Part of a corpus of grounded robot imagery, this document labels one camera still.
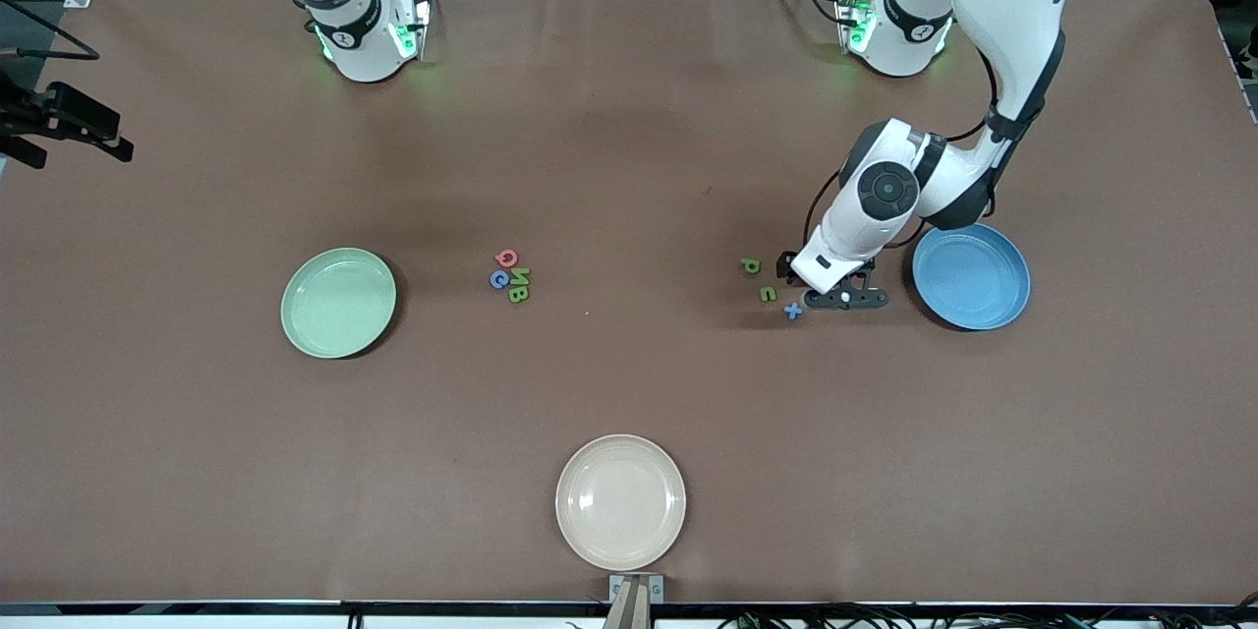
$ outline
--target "brown table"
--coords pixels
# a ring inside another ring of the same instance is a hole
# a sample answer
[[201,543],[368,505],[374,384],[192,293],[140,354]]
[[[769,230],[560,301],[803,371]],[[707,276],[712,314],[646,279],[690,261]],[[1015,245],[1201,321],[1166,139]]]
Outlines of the brown table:
[[[889,79],[804,0],[442,0],[434,64],[353,86],[288,0],[67,28],[104,59],[45,79],[136,159],[0,182],[5,600],[601,596],[554,491],[621,431],[686,476],[674,600],[1253,589],[1258,160],[1203,0],[1069,0],[991,219],[1034,294],[993,333],[926,317],[899,253],[888,308],[796,323],[738,263],[798,243],[867,123],[975,122],[961,36]],[[318,361],[279,296],[341,245],[404,303]]]

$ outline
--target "plate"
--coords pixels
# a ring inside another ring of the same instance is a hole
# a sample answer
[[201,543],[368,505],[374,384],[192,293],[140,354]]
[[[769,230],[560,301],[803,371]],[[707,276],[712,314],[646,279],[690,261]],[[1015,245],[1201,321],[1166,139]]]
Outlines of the plate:
[[1030,298],[1030,269],[1018,247],[984,223],[922,235],[913,284],[935,314],[966,330],[1016,320]]
[[380,257],[364,249],[330,249],[288,281],[279,322],[301,351],[341,359],[375,342],[396,306],[398,284]]
[[659,560],[682,532],[686,486],[650,440],[608,435],[570,459],[555,491],[564,540],[586,562],[628,572]]

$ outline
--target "blue plate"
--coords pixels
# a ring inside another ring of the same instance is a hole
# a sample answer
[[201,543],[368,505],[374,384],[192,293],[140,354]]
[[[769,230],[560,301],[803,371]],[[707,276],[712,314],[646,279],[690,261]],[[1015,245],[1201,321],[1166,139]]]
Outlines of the blue plate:
[[913,252],[913,284],[926,306],[950,323],[994,330],[1025,309],[1030,269],[1001,231],[975,223],[922,235]]

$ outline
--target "plate rim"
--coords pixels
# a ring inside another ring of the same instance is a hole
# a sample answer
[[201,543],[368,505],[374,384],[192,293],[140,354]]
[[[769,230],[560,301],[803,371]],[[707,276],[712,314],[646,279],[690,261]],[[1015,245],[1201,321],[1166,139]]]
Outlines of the plate rim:
[[[586,554],[584,551],[584,548],[579,547],[579,545],[572,541],[572,537],[569,535],[569,530],[564,525],[564,515],[560,512],[560,508],[561,508],[561,494],[562,494],[562,491],[564,491],[564,482],[569,477],[569,473],[570,473],[570,470],[572,468],[572,463],[576,462],[576,459],[580,458],[580,455],[585,454],[586,450],[589,450],[594,445],[606,444],[606,442],[615,440],[615,439],[624,439],[624,440],[632,440],[634,443],[645,444],[648,448],[653,448],[659,454],[664,455],[664,459],[667,459],[668,463],[672,465],[672,470],[677,473],[677,482],[678,482],[678,487],[679,487],[679,493],[678,493],[678,502],[679,502],[678,507],[679,507],[679,511],[678,511],[678,513],[679,513],[681,517],[678,520],[677,528],[673,530],[673,532],[671,533],[671,536],[668,538],[668,542],[664,543],[664,547],[657,555],[648,556],[647,561],[643,561],[643,562],[637,564],[637,565],[624,565],[624,564],[619,564],[619,565],[610,565],[609,564],[609,565],[605,565],[603,562],[599,562],[599,561],[591,559],[589,556],[589,554]],[[611,572],[629,572],[632,570],[638,570],[640,567],[647,567],[652,562],[655,562],[657,560],[664,557],[664,555],[668,554],[668,551],[671,551],[673,548],[673,543],[677,542],[677,538],[679,537],[679,535],[682,535],[682,527],[686,526],[686,477],[682,476],[682,468],[678,467],[677,460],[673,459],[673,455],[668,454],[668,450],[665,450],[664,448],[662,448],[660,445],[658,445],[655,442],[648,440],[647,438],[643,438],[640,435],[633,435],[633,434],[629,434],[629,433],[611,433],[610,435],[603,435],[601,438],[595,438],[594,440],[590,440],[589,443],[585,443],[584,445],[581,445],[581,448],[579,450],[575,450],[575,453],[572,453],[572,455],[567,459],[567,463],[564,464],[564,470],[560,472],[559,482],[555,484],[555,522],[559,525],[559,531],[564,536],[564,541],[567,542],[567,546],[570,548],[572,548],[572,552],[575,552],[577,555],[577,557],[580,557],[581,560],[584,560],[585,562],[589,562],[590,565],[593,565],[595,567],[599,567],[599,569],[603,569],[603,570],[610,570]]]
[[[969,234],[966,234],[966,231],[969,231],[970,229],[974,229],[975,231],[970,231]],[[1001,240],[1001,243],[1006,244],[1010,249],[1013,249],[1014,255],[1018,257],[1018,260],[1015,262],[1015,269],[1023,272],[1023,274],[1025,276],[1025,287],[1019,288],[1023,289],[1023,292],[1019,294],[1018,301],[1015,302],[1016,307],[1013,308],[1014,314],[1010,318],[1003,321],[1001,320],[984,321],[982,325],[966,325],[965,321],[957,321],[955,318],[945,316],[944,312],[940,312],[931,304],[930,298],[927,298],[926,294],[922,292],[920,284],[921,262],[925,258],[925,255],[920,258],[920,254],[923,254],[922,247],[926,247],[928,244],[931,245],[931,249],[938,248],[937,245],[935,245],[935,240],[946,239],[949,238],[949,235],[957,235],[957,237],[964,235],[971,239],[984,240],[985,243],[989,244],[989,247],[993,248],[995,248],[995,245],[991,243],[991,240],[993,238],[995,238],[996,240]],[[922,235],[922,240],[918,240],[917,248],[913,249],[912,270],[913,270],[913,289],[917,291],[918,297],[922,298],[922,302],[926,303],[926,307],[930,308],[930,311],[933,312],[935,316],[938,316],[941,320],[947,321],[949,325],[952,325],[955,327],[961,327],[964,330],[971,330],[972,332],[989,332],[991,330],[999,330],[1001,327],[1005,327],[1006,325],[1011,325],[1013,321],[1018,320],[1018,317],[1021,316],[1021,312],[1027,309],[1027,303],[1030,302],[1032,278],[1030,278],[1030,264],[1029,262],[1027,262],[1027,257],[1024,255],[1024,253],[1021,253],[1021,249],[1018,248],[1018,244],[1015,244],[1014,240],[1009,238],[1009,235],[1004,235],[1003,231],[995,229],[994,226],[986,225],[986,223],[970,223],[969,226],[962,226],[961,229],[955,229],[949,231],[941,231],[940,229],[931,229],[930,231],[926,231],[926,235]]]
[[[381,265],[384,268],[384,272],[389,274],[389,297],[391,301],[389,303],[389,317],[385,318],[384,325],[380,326],[379,332],[374,333],[371,336],[371,340],[367,341],[367,343],[364,343],[361,347],[351,352],[313,352],[309,350],[309,347],[298,343],[298,338],[294,337],[292,330],[289,330],[289,322],[288,322],[289,318],[286,316],[286,313],[288,312],[289,301],[293,293],[293,286],[297,283],[297,278],[302,274],[302,270],[306,270],[306,268],[308,268],[311,263],[320,260],[320,258],[326,258],[337,253],[353,254],[359,258],[365,257],[364,260],[374,262],[376,263],[376,265]],[[288,278],[288,284],[284,286],[283,297],[279,297],[279,327],[284,331],[284,337],[288,338],[288,343],[292,343],[293,347],[297,348],[297,351],[304,352],[306,356],[312,356],[314,359],[345,359],[346,356],[356,355],[356,352],[360,352],[370,347],[374,342],[376,342],[376,340],[380,338],[380,335],[382,335],[385,330],[389,328],[389,323],[394,320],[396,314],[398,314],[398,277],[394,276],[392,268],[389,267],[389,263],[385,262],[385,258],[381,258],[369,252],[369,249],[360,249],[356,247],[338,247],[333,249],[327,249],[326,252],[307,258],[306,263],[302,263],[302,265],[293,272],[292,277]]]

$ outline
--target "black circular joint cap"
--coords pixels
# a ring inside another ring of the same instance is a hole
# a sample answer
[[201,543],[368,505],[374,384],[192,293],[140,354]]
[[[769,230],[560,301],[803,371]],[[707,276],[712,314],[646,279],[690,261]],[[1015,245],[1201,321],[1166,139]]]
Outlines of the black circular joint cap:
[[869,218],[888,221],[903,216],[917,203],[917,180],[903,164],[876,162],[860,174],[857,195]]

